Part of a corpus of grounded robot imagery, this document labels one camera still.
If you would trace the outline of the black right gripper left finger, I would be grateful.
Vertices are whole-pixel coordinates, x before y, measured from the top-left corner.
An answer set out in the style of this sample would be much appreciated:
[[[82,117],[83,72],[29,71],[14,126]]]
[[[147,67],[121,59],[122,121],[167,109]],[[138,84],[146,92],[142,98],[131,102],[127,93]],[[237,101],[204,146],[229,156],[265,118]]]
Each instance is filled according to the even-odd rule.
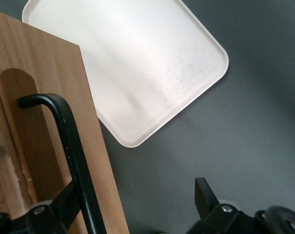
[[[27,213],[11,219],[0,213],[0,234],[67,234],[80,212],[73,182],[52,201],[37,204]]]

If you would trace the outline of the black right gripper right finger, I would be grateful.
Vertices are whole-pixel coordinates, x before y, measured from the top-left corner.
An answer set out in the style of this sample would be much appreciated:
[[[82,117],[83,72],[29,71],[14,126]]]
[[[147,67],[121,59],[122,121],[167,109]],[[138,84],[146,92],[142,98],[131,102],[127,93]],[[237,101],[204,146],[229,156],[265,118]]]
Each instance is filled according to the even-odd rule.
[[[285,218],[283,209],[273,206],[256,212],[254,217],[246,215],[233,205],[219,203],[206,179],[195,179],[195,204],[200,221],[189,234],[290,234],[292,227]]]

